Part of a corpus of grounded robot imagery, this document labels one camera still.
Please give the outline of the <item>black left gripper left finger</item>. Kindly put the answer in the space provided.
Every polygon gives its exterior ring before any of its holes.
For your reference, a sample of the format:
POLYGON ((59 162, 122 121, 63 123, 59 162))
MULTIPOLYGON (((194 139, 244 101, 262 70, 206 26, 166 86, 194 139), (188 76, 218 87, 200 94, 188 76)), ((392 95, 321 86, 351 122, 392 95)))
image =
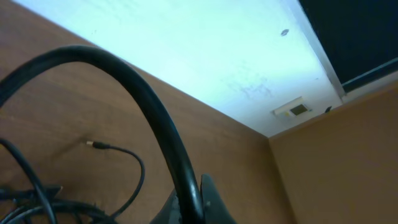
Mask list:
POLYGON ((160 212, 150 221, 150 224, 182 224, 182 215, 175 189, 169 195, 160 212))

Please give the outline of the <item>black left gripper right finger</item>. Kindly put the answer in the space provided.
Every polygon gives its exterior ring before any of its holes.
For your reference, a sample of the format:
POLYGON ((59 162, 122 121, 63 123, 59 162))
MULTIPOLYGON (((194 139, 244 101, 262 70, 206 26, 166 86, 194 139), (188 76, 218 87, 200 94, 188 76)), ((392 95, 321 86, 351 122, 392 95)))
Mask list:
POLYGON ((200 192, 206 224, 236 224, 208 174, 201 176, 200 192))

